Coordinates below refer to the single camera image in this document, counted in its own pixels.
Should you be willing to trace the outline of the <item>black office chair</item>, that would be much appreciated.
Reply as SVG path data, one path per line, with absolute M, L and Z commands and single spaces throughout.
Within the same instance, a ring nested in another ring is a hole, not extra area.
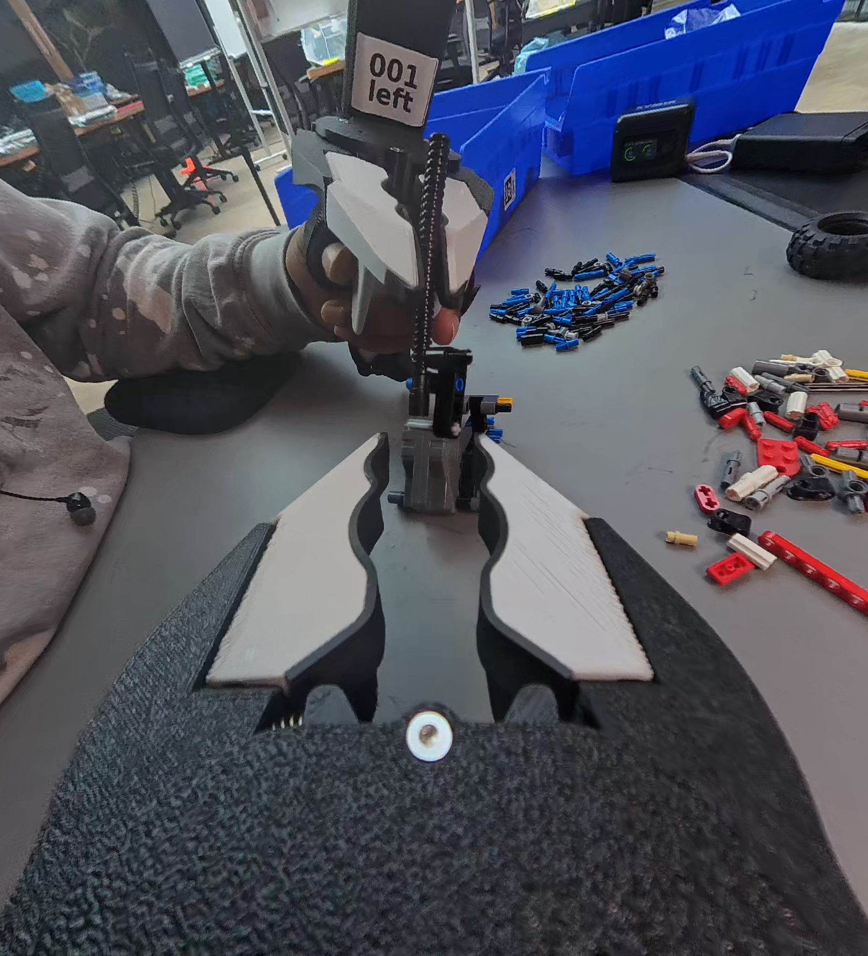
M 25 113 L 39 145 L 41 177 L 60 198 L 103 213 L 121 228 L 140 225 L 121 194 L 94 169 L 56 98 L 28 103 Z
M 239 181 L 236 173 L 205 165 L 201 151 L 210 141 L 192 104 L 182 72 L 164 60 L 126 54 L 132 77 L 144 106 L 144 126 L 152 140 L 154 176 L 168 197 L 168 203 L 156 212 L 166 235 L 175 238 L 181 213 L 205 206 L 213 214 L 227 197 L 210 183 L 217 179 Z

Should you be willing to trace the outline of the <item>person's left forearm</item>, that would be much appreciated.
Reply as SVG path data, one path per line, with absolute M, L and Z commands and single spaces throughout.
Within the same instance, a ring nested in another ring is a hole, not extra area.
M 127 238 L 69 333 L 72 357 L 53 361 L 75 380 L 101 381 L 215 371 L 326 341 L 288 276 L 292 236 L 280 228 L 194 245 Z

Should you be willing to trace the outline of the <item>black rubber toy tyre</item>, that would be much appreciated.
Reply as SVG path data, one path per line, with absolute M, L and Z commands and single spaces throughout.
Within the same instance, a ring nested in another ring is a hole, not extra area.
M 819 280 L 868 277 L 868 211 L 844 210 L 818 216 L 792 234 L 788 265 Z

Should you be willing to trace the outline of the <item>person's left hand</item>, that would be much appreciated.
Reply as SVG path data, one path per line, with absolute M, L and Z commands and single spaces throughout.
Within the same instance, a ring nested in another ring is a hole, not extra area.
M 411 348 L 415 320 L 403 304 L 386 295 L 378 294 L 372 300 L 361 334 L 356 334 L 351 285 L 357 276 L 358 261 L 346 246 L 329 245 L 322 254 L 322 266 L 326 280 L 336 289 L 320 283 L 308 269 L 304 230 L 298 228 L 291 233 L 285 268 L 308 317 L 335 339 L 369 353 L 392 355 Z

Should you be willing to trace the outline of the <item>clear plastic bag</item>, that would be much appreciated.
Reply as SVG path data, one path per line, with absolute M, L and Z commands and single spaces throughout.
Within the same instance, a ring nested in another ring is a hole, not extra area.
M 671 16 L 664 29 L 664 38 L 673 40 L 720 23 L 738 19 L 741 16 L 742 12 L 732 2 L 707 4 L 706 6 L 685 6 Z

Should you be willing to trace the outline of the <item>grey toy motor assembly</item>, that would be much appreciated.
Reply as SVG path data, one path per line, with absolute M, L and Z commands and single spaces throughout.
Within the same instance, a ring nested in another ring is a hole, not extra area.
M 499 443 L 503 432 L 496 417 L 512 412 L 513 405 L 510 397 L 466 397 L 460 419 L 450 425 L 446 437 L 435 435 L 433 415 L 410 416 L 402 430 L 404 489 L 389 492 L 389 501 L 419 514 L 477 510 L 483 478 L 475 461 L 474 437 L 483 435 Z

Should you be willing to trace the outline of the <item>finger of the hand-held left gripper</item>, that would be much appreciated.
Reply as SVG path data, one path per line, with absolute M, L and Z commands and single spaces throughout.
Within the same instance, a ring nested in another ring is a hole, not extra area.
M 441 292 L 456 297 L 470 279 L 488 226 L 472 187 L 449 176 L 441 204 L 443 276 Z
M 378 294 L 404 296 L 420 287 L 416 235 L 385 189 L 388 175 L 382 167 L 339 152 L 325 158 L 331 174 L 326 223 L 357 262 L 352 323 L 359 336 Z

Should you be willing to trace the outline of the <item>pile of mixed toy parts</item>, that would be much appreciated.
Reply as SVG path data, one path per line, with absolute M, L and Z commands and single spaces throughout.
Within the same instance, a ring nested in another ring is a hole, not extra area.
M 750 444 L 726 452 L 708 484 L 722 508 L 786 498 L 868 515 L 868 370 L 818 349 L 733 367 L 719 383 L 699 366 L 689 376 L 712 423 Z

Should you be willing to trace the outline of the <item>red holed beam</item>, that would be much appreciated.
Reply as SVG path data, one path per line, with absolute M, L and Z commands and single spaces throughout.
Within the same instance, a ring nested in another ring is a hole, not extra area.
M 866 589 L 776 532 L 762 532 L 758 537 L 758 544 L 786 566 L 868 618 Z

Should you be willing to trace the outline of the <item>cluttered wooden desk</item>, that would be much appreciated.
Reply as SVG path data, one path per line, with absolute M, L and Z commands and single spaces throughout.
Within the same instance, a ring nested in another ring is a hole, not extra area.
M 13 155 L 38 146 L 36 135 L 24 122 L 31 111 L 58 107 L 72 130 L 81 133 L 114 118 L 119 108 L 138 101 L 136 95 L 112 86 L 94 71 L 77 75 L 71 81 L 26 80 L 0 87 L 0 94 L 8 108 L 8 119 L 0 119 L 0 160 L 10 160 Z

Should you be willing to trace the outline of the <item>person's grey hoodie torso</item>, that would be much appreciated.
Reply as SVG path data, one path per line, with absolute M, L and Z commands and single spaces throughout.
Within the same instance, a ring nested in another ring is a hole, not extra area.
M 72 357 L 69 333 L 124 242 L 100 214 L 0 180 L 0 488 L 81 491 L 96 511 L 81 528 L 63 505 L 0 497 L 0 705 L 59 629 L 128 475 L 126 441 L 96 434 L 53 361 Z

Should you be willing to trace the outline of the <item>pile of blue black pins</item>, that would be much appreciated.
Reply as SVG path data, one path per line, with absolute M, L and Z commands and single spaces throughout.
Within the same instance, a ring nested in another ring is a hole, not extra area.
M 665 273 L 654 253 L 622 257 L 607 252 L 570 269 L 544 269 L 532 286 L 512 289 L 489 305 L 488 319 L 511 327 L 523 349 L 573 352 L 658 299 Z

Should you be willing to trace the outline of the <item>black desk mat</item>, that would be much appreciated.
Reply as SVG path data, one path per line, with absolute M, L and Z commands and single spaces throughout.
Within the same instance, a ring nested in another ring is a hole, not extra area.
M 868 212 L 868 163 L 834 175 L 740 170 L 680 178 L 791 232 L 821 214 Z

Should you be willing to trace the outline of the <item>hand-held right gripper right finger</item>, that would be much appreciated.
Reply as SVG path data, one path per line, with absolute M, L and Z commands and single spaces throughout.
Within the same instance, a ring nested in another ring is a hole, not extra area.
M 654 670 L 589 528 L 590 516 L 501 445 L 477 438 L 486 623 L 575 683 Z

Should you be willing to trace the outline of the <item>white small brick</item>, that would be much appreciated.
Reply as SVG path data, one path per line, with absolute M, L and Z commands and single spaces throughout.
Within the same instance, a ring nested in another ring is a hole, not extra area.
M 738 555 L 743 556 L 752 565 L 768 570 L 776 562 L 777 557 L 765 547 L 752 541 L 741 533 L 734 533 L 727 539 L 727 547 Z

